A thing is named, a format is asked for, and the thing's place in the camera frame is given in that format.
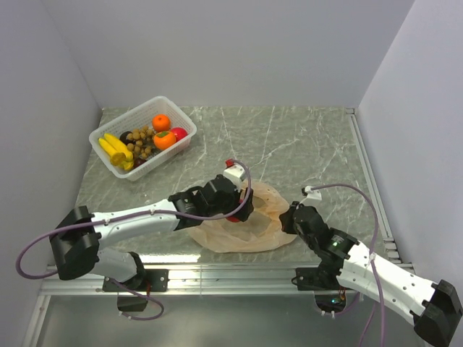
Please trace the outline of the small red fruit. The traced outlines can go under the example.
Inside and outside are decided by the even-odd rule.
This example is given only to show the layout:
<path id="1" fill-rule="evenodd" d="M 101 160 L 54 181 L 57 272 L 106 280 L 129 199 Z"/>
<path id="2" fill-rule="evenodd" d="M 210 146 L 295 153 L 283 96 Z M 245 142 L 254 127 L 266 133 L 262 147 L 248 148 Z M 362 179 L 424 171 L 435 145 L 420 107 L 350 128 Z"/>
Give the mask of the small red fruit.
<path id="1" fill-rule="evenodd" d="M 232 222 L 232 223 L 238 223 L 239 222 L 239 219 L 238 218 L 235 218 L 233 216 L 231 217 L 227 217 L 226 218 L 228 221 Z"/>

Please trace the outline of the translucent orange plastic bag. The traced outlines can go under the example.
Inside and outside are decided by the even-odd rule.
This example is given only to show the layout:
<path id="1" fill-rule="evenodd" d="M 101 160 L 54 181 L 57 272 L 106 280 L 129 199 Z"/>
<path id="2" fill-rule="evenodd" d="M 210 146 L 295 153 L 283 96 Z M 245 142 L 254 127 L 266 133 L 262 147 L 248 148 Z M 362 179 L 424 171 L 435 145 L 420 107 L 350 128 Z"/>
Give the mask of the translucent orange plastic bag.
<path id="1" fill-rule="evenodd" d="M 205 221 L 189 228 L 188 235 L 215 253 L 265 252 L 292 243 L 296 236 L 284 233 L 279 220 L 289 203 L 270 185 L 254 181 L 252 188 L 254 211 L 247 221 Z"/>

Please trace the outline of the red apple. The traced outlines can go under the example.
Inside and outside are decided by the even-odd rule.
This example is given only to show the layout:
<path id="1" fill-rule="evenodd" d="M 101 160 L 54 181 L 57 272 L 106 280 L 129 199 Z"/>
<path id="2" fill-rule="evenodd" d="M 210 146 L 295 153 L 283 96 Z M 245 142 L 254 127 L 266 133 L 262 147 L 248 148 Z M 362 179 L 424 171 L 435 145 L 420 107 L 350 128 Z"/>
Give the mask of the red apple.
<path id="1" fill-rule="evenodd" d="M 188 132 L 181 127 L 171 128 L 170 131 L 174 134 L 176 142 L 183 140 L 188 135 Z"/>

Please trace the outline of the orange persimmon with green calyx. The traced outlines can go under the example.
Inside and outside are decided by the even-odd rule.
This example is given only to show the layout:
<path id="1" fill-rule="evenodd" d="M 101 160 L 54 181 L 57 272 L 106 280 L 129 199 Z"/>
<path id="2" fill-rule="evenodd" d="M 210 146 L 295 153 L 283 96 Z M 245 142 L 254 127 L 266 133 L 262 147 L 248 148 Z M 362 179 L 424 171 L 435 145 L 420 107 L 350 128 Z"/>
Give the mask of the orange persimmon with green calyx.
<path id="1" fill-rule="evenodd" d="M 153 144 L 158 150 L 164 151 L 175 145 L 177 138 L 173 132 L 162 131 L 153 136 Z"/>

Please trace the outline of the brown longan bunch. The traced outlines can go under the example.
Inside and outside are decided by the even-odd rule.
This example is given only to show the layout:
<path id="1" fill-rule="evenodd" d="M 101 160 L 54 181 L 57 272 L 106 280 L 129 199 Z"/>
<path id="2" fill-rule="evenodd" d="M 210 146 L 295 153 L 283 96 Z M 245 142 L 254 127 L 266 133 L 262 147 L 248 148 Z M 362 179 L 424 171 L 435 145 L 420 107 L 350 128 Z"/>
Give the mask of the brown longan bunch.
<path id="1" fill-rule="evenodd" d="M 153 136 L 156 134 L 152 127 L 145 125 L 131 131 L 133 143 L 127 145 L 128 150 L 136 157 L 148 159 L 154 152 Z"/>

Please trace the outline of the yellow banana bunch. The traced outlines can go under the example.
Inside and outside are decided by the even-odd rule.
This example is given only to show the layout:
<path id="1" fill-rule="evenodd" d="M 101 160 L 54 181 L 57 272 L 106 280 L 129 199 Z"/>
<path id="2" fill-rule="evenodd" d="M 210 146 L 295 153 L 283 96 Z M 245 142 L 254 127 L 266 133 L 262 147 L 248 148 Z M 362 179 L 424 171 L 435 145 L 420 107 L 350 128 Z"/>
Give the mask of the yellow banana bunch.
<path id="1" fill-rule="evenodd" d="M 109 156 L 112 166 L 119 167 L 124 171 L 131 171 L 135 166 L 133 153 L 127 146 L 112 134 L 105 133 L 98 139 L 99 145 Z"/>

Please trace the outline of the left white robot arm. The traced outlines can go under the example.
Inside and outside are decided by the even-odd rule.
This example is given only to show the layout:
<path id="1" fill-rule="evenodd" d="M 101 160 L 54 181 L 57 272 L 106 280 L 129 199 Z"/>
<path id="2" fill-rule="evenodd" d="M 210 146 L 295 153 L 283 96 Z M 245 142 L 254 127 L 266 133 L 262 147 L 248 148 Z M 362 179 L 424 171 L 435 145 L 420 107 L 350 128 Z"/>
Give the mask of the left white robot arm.
<path id="1" fill-rule="evenodd" d="M 88 273 L 115 280 L 136 291 L 147 280 L 140 255 L 113 245 L 154 231 L 171 232 L 205 221 L 231 218 L 243 222 L 253 212 L 250 187 L 242 189 L 219 174 L 205 186 L 178 192 L 150 206 L 114 213 L 90 213 L 85 206 L 71 211 L 58 225 L 50 244 L 61 280 Z"/>

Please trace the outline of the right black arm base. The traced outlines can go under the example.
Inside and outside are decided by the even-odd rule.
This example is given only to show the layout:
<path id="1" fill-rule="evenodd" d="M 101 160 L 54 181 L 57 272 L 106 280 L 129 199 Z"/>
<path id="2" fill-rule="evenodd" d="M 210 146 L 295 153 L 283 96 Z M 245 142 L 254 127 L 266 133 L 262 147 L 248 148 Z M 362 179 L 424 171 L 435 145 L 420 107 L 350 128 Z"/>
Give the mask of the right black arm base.
<path id="1" fill-rule="evenodd" d="M 336 276 L 329 274 L 324 267 L 297 267 L 291 283 L 298 291 L 314 293 L 315 308 L 320 313 L 338 314 L 346 308 L 345 290 Z"/>

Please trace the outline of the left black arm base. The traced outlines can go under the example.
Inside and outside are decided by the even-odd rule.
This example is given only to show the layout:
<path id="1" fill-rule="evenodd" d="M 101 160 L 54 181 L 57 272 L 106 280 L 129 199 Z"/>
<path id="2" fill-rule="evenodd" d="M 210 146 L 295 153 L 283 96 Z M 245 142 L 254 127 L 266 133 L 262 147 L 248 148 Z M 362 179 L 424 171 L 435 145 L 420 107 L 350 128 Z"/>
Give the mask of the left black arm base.
<path id="1" fill-rule="evenodd" d="M 123 289 L 115 284 L 113 280 L 105 279 L 102 292 L 117 294 L 117 307 L 126 316 L 144 312 L 147 308 L 158 307 L 164 311 L 163 304 L 153 297 L 153 294 L 164 293 L 167 291 L 169 281 L 169 271 L 167 269 L 148 269 L 145 277 L 135 285 L 123 284 L 130 288 L 130 291 Z"/>

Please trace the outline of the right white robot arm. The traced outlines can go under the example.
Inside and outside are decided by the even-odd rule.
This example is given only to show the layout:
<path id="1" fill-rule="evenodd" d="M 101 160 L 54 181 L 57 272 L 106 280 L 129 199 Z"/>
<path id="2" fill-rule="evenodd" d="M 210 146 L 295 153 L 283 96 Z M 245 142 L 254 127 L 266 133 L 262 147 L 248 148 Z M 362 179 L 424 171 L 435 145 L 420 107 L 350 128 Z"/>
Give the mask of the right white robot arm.
<path id="1" fill-rule="evenodd" d="M 297 269 L 299 290 L 357 291 L 401 315 L 430 345 L 449 346 L 462 318 L 450 282 L 421 278 L 370 253 L 355 237 L 328 226 L 312 206 L 293 202 L 279 220 L 284 233 L 300 237 L 320 258 L 313 275 Z"/>

